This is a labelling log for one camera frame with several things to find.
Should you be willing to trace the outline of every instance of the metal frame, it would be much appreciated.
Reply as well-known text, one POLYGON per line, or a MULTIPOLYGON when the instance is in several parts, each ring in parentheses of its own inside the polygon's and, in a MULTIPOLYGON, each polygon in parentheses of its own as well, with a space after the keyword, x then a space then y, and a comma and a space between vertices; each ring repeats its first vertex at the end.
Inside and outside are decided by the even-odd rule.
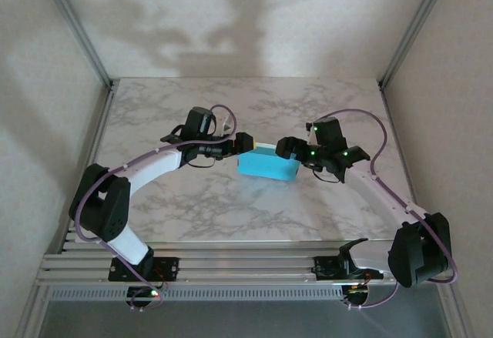
MULTIPOLYGON (((109 93, 92 142, 87 163, 96 160, 116 92, 104 65, 78 20, 69 0, 54 0, 76 40, 109 93)), ((382 96, 404 61, 409 48, 437 0, 422 0, 386 72, 379 81, 382 96)), ((387 102, 384 105, 401 155, 387 102)), ((408 185, 414 194, 401 155, 408 185)), ((60 227, 59 254, 46 254, 29 295, 16 338, 38 336, 51 300, 125 300, 128 286, 141 283, 111 283, 107 280, 111 255, 100 245, 76 243, 70 221, 60 227)), ((157 256, 181 258, 179 279, 168 300, 327 300, 340 299, 344 280, 316 282, 310 272, 314 256, 333 256, 344 242, 217 242, 152 243, 157 256)), ((393 284, 393 277, 373 284, 393 284)), ((461 300, 451 286, 438 287, 453 337, 472 336, 471 324, 461 300)))
POLYGON ((395 145, 397 146, 397 152, 399 154, 399 159, 400 159, 401 165, 404 169, 404 174, 406 176, 407 186, 409 187, 409 192, 411 193, 411 198, 412 198, 413 202, 416 203, 416 191, 414 190, 413 182, 411 180, 411 177, 409 176, 409 170, 407 168, 407 163, 404 159, 404 154, 402 153, 403 151, 402 151, 401 141, 399 140, 399 137, 397 136, 397 130, 395 129, 394 120, 392 119, 391 110, 388 107, 387 96, 385 95, 385 90, 383 87, 380 87, 380 92, 381 92, 382 102, 384 103, 385 112, 387 113, 387 116, 388 116, 388 122, 389 122, 389 125, 391 126, 392 135, 394 136, 395 145))
POLYGON ((409 49, 414 43, 414 40, 418 36, 419 31, 424 25, 424 22, 428 18, 431 10, 434 7, 434 4, 437 0, 421 0, 421 4, 418 7, 418 10, 414 17, 412 18, 409 26, 406 29, 401 41, 399 42, 399 46, 397 47, 394 55, 392 56, 392 60, 387 66, 384 75, 381 77, 378 85, 382 89, 386 89, 392 79, 395 77, 398 69, 401 67, 402 62, 406 58, 406 55, 409 53, 409 49))
POLYGON ((69 0, 53 0, 56 6, 59 8, 60 13, 63 18, 67 22, 67 25, 70 27, 72 34, 75 37, 75 40, 79 43, 81 49, 87 56, 87 59, 91 63, 91 66, 94 68, 94 71, 98 74, 98 77, 101 79, 102 83, 107 87, 111 87, 112 81, 108 76, 108 73, 105 70, 101 59, 98 56, 98 53, 94 49, 89 37, 86 34, 86 31, 82 27, 79 18, 75 14, 75 11, 72 8, 69 0))

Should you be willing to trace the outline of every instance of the white wall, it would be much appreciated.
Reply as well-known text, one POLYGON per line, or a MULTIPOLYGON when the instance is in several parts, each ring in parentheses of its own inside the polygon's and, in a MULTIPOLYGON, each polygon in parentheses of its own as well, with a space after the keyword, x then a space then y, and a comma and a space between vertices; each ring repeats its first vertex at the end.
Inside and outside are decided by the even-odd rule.
POLYGON ((75 191, 102 86, 52 0, 0 3, 0 336, 8 338, 75 191))
POLYGON ((72 0, 115 78, 378 78, 419 3, 72 0))
POLYGON ((477 336, 493 336, 493 0, 438 0, 387 96, 418 200, 450 220, 477 336))

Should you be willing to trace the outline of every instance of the black bracket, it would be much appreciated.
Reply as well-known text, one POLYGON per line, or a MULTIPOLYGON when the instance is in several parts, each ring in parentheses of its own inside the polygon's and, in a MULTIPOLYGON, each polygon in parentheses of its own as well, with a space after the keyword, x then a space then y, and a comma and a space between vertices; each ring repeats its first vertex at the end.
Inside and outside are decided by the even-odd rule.
POLYGON ((314 257, 315 266, 311 272, 315 274, 317 281, 321 280, 366 280, 383 279, 384 274, 373 269, 355 269, 347 272, 340 264, 337 256, 318 256, 314 257))
MULTIPOLYGON (((69 215, 75 219, 75 212, 83 196, 89 188, 102 176, 108 168, 94 163, 87 167, 75 193, 69 215)), ((130 182, 127 178, 111 175, 88 198, 82 208, 80 224, 105 242, 115 239, 125 228, 129 216, 130 182), (99 192, 106 193, 104 199, 99 192)))
POLYGON ((362 160, 370 160, 370 156, 360 147, 347 147, 347 141, 342 135, 340 123, 334 117, 318 119, 306 124, 312 128, 317 137, 316 145, 309 145, 306 140, 293 136, 282 138, 276 145, 276 154, 283 159, 300 161, 310 170, 321 172, 326 169, 344 183, 346 169, 362 160))
MULTIPOLYGON (((424 221, 451 253, 450 228, 445 216, 441 213, 426 214, 424 221)), ((405 288, 450 269, 447 257, 418 221, 403 223, 397 230, 388 253, 388 265, 395 279, 405 288)))
MULTIPOLYGON (((179 272, 179 258, 154 257, 150 271, 145 275, 149 282, 174 282, 179 272)), ((138 282, 133 273, 123 263, 114 258, 109 268, 108 280, 110 282, 138 282)))

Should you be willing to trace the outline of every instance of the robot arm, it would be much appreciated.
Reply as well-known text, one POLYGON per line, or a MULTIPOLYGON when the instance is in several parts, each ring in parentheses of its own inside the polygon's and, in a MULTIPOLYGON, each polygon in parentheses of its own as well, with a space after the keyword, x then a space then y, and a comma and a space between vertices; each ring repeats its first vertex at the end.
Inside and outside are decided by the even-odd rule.
MULTIPOLYGON (((449 269, 449 260, 424 229, 416 216, 428 224, 448 252, 451 241, 448 221, 440 213, 429 215, 412 202, 399 203, 372 174, 370 156, 358 146, 348 147, 339 122, 331 118, 307 124, 309 141, 286 137, 277 143, 276 154, 285 159, 292 155, 316 172, 326 169, 357 192, 376 214, 382 216, 394 241, 357 239, 341 247, 338 265, 347 275, 359 269, 392 273, 402 286, 413 286, 449 269)), ((332 274, 336 270, 321 270, 332 274)))
MULTIPOLYGON (((253 138, 244 132, 236 139, 209 134, 211 122, 216 123, 212 111, 200 107, 190 110, 184 125, 177 126, 171 134, 161 139, 174 144, 141 162, 124 165, 124 170, 107 177, 87 199, 82 207, 80 225, 108 243, 141 276, 147 277, 155 260, 153 250, 142 242, 128 225, 130 197, 140 188, 161 175, 179 169, 198 155, 221 160, 255 148, 253 138)), ((83 196, 109 170, 97 163, 89 166, 79 184, 70 206, 69 215, 75 220, 76 211, 83 196)))

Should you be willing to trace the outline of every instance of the white marble surface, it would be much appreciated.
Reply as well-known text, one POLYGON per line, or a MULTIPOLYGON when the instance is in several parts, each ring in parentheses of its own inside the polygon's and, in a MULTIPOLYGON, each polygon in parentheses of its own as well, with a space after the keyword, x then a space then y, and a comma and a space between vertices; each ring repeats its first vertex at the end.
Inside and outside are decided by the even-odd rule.
MULTIPOLYGON (((228 105, 239 131, 276 144, 284 136, 306 138, 304 123, 344 108, 376 113, 388 127, 372 79, 123 79, 116 93, 98 162, 115 167, 159 146, 184 123, 195 105, 228 105)), ((339 116, 351 145, 373 155, 381 144, 377 124, 365 115, 339 116)), ((409 196, 391 135, 377 170, 409 196)), ((147 242, 219 240, 389 239, 392 235, 358 194, 328 184, 301 168, 283 182, 236 173, 236 158, 212 169, 183 167, 138 191, 131 201, 131 227, 147 242)))

